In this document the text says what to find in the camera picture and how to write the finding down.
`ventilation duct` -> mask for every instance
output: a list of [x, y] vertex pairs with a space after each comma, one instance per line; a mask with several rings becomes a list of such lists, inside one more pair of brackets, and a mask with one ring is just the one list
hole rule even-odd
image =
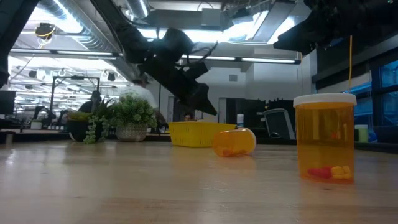
[[[104, 36], [94, 22], [73, 0], [41, 0], [37, 7], [44, 13], [53, 15], [55, 20], [52, 22], [64, 32], [68, 32], [68, 26], [73, 26], [75, 30], [80, 31], [78, 34], [73, 34], [72, 38], [79, 41], [88, 50], [95, 52], [119, 52], [119, 49]], [[133, 67], [121, 57], [117, 57], [116, 60], [107, 60], [107, 62], [115, 66], [127, 80], [134, 79]]]
[[143, 19], [149, 15], [147, 0], [126, 0], [130, 13], [134, 18]]

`prescription bottle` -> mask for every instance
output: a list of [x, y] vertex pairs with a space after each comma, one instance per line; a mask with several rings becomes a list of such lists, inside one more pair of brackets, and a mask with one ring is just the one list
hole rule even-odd
[[352, 94], [325, 93], [294, 99], [300, 176], [317, 182], [354, 182]]
[[248, 128], [217, 133], [213, 139], [214, 152], [222, 157], [241, 156], [256, 148], [257, 139]]

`ceiling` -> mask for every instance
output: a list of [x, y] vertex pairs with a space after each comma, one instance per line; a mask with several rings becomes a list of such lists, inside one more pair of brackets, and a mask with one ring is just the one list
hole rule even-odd
[[[67, 17], [76, 18], [76, 21], [61, 23], [42, 8], [37, 8], [30, 17], [29, 22], [20, 34], [15, 48], [25, 49], [52, 49], [52, 50], [77, 50], [83, 52], [120, 52], [118, 45], [113, 39], [108, 26], [90, 3], [90, 0], [42, 0], [48, 4], [55, 2], [67, 2], [68, 9], [71, 10]], [[213, 0], [209, 3], [197, 0], [191, 1], [164, 1], [149, 0], [152, 7], [150, 16], [141, 22], [150, 22], [157, 27], [164, 27], [160, 31], [160, 37], [165, 32], [166, 27], [176, 27], [184, 30], [194, 41], [199, 41], [198, 47], [211, 46], [217, 40], [220, 42], [213, 56], [221, 57], [251, 57], [251, 58], [280, 58], [297, 59], [296, 52], [286, 50], [277, 50], [272, 46], [277, 36], [295, 24], [303, 21], [310, 10], [303, 4], [302, 0], [278, 1], [270, 4], [272, 1], [225, 1]], [[115, 3], [121, 6], [123, 12], [126, 12], [126, 0], [115, 0]], [[209, 30], [208, 27], [201, 27], [202, 10], [223, 8], [229, 13], [234, 13], [237, 8], [251, 6], [254, 21], [245, 23], [243, 26], [232, 26], [228, 30], [218, 31]], [[38, 39], [34, 34], [35, 28], [41, 22], [56, 24], [59, 29], [52, 37], [51, 41]], [[71, 34], [77, 30], [80, 34]], [[147, 38], [155, 37], [155, 29], [140, 29], [141, 33]], [[97, 45], [88, 45], [87, 36], [93, 34], [92, 38]], [[101, 92], [104, 95], [114, 95], [118, 93], [118, 88], [129, 84], [130, 80], [136, 74], [136, 71], [121, 58], [96, 58], [70, 57], [60, 58], [39, 57], [39, 55], [13, 55], [10, 58], [10, 73], [12, 76], [11, 88], [17, 90], [20, 97], [18, 103], [26, 105], [46, 105], [49, 103], [49, 93], [51, 92], [52, 77], [54, 75], [80, 75], [84, 77], [96, 77], [101, 79]], [[231, 67], [240, 68], [246, 72], [250, 63], [244, 62], [219, 62], [207, 61], [209, 67]], [[30, 71], [38, 71], [39, 78], [29, 77]], [[108, 81], [108, 73], [115, 73], [116, 79]], [[60, 100], [55, 109], [72, 108], [73, 103], [82, 103], [90, 97], [94, 90], [90, 80], [64, 80], [59, 83], [55, 92], [57, 93], [55, 101]]]

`table surface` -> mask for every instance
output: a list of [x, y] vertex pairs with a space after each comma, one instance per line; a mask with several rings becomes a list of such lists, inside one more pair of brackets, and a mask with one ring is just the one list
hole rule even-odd
[[252, 156], [167, 142], [0, 150], [1, 223], [398, 223], [398, 156], [356, 151], [355, 185], [300, 180], [295, 146]]

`yellow basket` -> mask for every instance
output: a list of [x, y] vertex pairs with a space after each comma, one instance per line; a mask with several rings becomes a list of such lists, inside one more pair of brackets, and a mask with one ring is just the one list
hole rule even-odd
[[235, 129], [235, 124], [207, 122], [171, 122], [170, 135], [173, 146], [211, 147], [214, 135]]

